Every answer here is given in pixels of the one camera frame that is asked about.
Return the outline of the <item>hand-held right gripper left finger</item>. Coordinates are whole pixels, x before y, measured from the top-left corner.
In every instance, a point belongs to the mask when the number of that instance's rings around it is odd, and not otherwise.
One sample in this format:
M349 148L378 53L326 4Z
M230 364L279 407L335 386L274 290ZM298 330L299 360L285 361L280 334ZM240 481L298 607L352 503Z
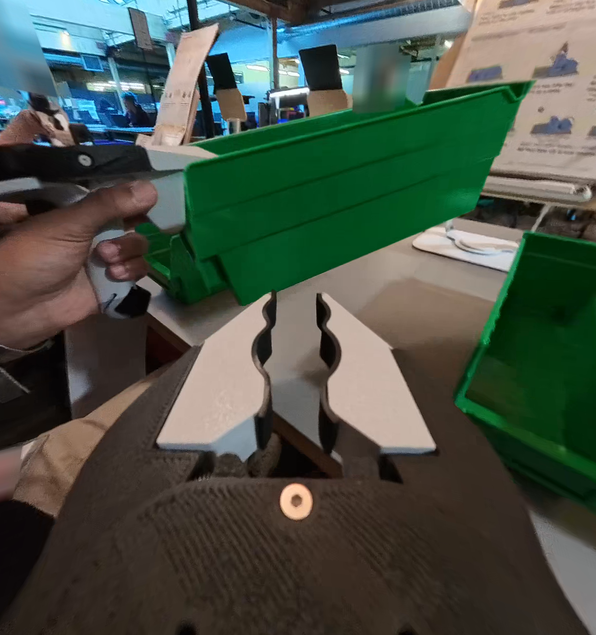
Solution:
M167 412L159 449L246 461L266 448L273 412L265 364L276 308L276 293L266 293L206 339Z

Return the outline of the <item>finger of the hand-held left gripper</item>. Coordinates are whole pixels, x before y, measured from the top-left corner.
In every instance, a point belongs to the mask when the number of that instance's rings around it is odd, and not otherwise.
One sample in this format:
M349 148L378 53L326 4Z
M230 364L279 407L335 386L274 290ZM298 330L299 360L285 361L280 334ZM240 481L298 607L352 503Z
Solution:
M175 171L152 179L158 200L147 218L160 232L177 234L185 225L185 191L183 172Z
M218 155L199 146L145 147L154 171L182 171L191 163L217 158Z

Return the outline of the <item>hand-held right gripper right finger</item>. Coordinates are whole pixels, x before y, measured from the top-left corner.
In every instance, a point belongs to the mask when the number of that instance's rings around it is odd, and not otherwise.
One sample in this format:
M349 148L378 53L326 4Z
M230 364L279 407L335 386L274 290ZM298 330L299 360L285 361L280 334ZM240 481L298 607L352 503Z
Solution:
M318 433L338 456L430 455L437 449L392 347L327 293L317 294L327 376Z

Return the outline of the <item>green plastic bin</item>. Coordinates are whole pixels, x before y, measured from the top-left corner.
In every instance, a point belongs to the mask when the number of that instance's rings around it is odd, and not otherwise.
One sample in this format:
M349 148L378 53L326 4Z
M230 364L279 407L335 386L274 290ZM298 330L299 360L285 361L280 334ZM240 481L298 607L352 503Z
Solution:
M532 82L431 91L217 139L185 171L185 232L240 304L471 211Z
M137 226L136 232L149 242L149 277L170 297L192 305L228 289L218 260L199 260L185 231L167 234L146 222Z
M596 243L524 234L455 405L508 468L596 513Z

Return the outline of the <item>grey desk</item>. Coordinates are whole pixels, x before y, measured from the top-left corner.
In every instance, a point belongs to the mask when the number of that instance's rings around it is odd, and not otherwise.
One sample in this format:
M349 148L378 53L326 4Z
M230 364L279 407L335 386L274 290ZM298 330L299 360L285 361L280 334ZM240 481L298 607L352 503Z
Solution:
M326 374L318 352L318 292L403 351L449 395L456 388L506 274L419 251L413 240L278 292L272 356L265 367L274 428L283 439L283 474L339 472L318 437L319 386ZM513 479L558 583L596 634L596 515L518 474Z

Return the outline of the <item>person's left hand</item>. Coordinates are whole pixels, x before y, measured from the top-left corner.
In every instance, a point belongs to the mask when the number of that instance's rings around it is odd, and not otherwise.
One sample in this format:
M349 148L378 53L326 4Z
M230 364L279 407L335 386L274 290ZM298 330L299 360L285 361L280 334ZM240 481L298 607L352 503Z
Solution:
M100 189L23 221L0 240L0 345L31 349L100 312L84 269L100 229L134 226L158 201L152 183Z

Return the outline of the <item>tan instruction sheet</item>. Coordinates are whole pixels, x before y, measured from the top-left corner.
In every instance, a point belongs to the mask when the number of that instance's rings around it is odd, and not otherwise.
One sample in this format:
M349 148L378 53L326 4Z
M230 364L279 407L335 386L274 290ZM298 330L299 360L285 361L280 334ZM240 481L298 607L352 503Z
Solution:
M161 95L151 146L175 147L191 141L200 100L199 74L218 34L215 23L181 36Z

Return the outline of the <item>black and beige holder board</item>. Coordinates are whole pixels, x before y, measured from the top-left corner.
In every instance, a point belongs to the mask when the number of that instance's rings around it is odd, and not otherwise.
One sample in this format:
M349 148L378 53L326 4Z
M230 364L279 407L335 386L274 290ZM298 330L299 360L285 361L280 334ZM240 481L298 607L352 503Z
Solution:
M213 79L214 98L222 119L227 123L227 134L240 133L242 123L247 119L245 102L238 89L229 56L227 53L210 55L206 64Z
M299 51L309 88L307 107L310 117L332 114L352 107L352 98L342 86L337 48L334 44Z

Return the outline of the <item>white holder stand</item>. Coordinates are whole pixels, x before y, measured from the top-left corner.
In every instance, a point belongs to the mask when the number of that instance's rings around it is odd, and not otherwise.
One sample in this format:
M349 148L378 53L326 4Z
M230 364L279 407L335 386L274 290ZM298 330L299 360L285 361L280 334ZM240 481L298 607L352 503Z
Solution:
M508 273L522 241L521 237L495 237L490 229L461 229L457 223L473 222L519 232L535 232L554 210L552 204L485 198L462 217L424 231L413 248L451 260Z

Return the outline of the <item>person's beige trousers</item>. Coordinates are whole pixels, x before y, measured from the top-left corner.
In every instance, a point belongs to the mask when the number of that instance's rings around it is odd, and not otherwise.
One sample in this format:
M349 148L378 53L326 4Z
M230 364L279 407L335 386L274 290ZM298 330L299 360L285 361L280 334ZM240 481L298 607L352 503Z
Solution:
M181 377L154 373L91 413L33 441L15 500L56 518L108 526L180 480L180 461L154 447Z

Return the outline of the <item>silver clip bar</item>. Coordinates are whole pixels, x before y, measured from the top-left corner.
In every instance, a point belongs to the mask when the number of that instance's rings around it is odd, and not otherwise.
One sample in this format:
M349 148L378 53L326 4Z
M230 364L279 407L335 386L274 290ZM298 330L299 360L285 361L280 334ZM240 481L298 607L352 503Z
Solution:
M552 179L523 179L490 175L483 195L516 200L587 202L593 198L591 186Z

